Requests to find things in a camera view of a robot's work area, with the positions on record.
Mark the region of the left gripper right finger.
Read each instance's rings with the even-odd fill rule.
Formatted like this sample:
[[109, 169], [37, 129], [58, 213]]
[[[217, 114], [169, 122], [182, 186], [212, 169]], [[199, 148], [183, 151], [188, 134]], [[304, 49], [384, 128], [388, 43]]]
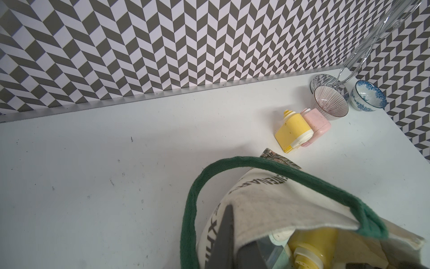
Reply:
[[239, 249], [236, 257], [237, 269], [267, 269], [258, 243], [253, 241]]

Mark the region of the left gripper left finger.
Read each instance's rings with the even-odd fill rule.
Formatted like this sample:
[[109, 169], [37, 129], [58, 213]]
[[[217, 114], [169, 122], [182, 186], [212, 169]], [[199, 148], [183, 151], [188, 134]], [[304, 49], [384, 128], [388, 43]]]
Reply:
[[225, 208], [218, 230], [217, 239], [206, 269], [234, 269], [234, 209], [232, 205]]

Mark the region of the cream canvas tote bag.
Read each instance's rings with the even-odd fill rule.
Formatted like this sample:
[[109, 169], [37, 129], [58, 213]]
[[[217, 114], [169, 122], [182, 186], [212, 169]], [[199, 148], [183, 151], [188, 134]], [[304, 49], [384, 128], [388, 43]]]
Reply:
[[[206, 183], [226, 170], [247, 172], [224, 195], [201, 236], [196, 235], [197, 201]], [[381, 217], [358, 197], [304, 172], [266, 149], [261, 156], [221, 159], [204, 168], [185, 204], [180, 266], [205, 269], [226, 206], [234, 209], [234, 265], [239, 249], [269, 234], [335, 228], [331, 269], [421, 269], [424, 239]]]

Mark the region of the yellow round pencil sharpener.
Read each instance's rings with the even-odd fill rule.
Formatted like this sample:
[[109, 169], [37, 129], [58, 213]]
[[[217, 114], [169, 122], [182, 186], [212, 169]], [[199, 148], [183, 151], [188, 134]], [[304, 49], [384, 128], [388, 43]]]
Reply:
[[288, 241], [296, 269], [331, 269], [338, 239], [335, 228], [296, 230]]

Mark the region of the yellow block pencil sharpener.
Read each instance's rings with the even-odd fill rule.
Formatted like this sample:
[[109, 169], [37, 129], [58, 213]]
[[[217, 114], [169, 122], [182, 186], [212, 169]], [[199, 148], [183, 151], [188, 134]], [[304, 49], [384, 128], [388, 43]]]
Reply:
[[274, 136], [282, 150], [289, 153], [308, 142], [313, 135], [314, 131], [300, 113], [286, 110], [283, 124]]

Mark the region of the pink rounded pencil sharpener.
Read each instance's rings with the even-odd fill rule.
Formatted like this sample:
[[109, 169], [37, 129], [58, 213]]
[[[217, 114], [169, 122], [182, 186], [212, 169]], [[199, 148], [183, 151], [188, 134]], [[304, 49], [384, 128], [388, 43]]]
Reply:
[[304, 148], [310, 146], [331, 129], [331, 123], [317, 109], [306, 108], [300, 114], [314, 132], [312, 138], [301, 145]]

